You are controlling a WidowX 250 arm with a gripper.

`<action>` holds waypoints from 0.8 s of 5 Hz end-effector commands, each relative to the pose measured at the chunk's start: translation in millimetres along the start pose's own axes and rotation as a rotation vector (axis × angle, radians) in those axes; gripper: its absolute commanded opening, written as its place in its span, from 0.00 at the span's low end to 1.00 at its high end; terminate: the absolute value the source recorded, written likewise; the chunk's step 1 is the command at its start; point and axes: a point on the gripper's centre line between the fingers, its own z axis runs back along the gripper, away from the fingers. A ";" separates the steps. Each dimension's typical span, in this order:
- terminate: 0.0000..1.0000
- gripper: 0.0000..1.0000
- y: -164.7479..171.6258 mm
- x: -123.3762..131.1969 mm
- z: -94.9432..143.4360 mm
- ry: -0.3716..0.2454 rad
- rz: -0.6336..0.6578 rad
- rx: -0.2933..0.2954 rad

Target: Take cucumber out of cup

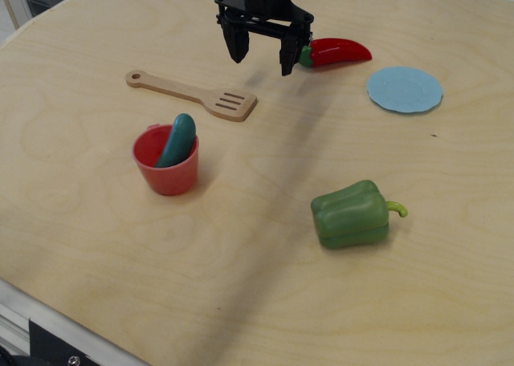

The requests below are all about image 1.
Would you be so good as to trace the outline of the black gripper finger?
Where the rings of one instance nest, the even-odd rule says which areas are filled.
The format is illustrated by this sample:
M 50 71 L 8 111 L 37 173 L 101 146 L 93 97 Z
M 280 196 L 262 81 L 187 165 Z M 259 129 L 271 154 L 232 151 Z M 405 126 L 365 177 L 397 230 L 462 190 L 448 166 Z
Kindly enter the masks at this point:
M 236 63 L 240 63 L 249 51 L 249 32 L 247 28 L 242 23 L 230 22 L 226 19 L 221 21 L 221 27 L 230 57 Z
M 293 67 L 299 62 L 302 50 L 310 44 L 312 21 L 292 22 L 288 26 L 280 26 L 279 63 L 282 76 L 292 73 Z

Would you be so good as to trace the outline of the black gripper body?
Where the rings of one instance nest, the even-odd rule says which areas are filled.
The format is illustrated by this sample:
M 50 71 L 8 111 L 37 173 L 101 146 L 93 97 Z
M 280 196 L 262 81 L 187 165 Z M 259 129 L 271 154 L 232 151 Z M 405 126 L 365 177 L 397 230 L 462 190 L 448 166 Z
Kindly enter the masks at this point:
M 292 0 L 214 0 L 218 5 L 218 24 L 226 19 L 242 23 L 249 34 L 256 33 L 279 39 L 280 26 L 303 22 L 313 15 L 299 8 Z

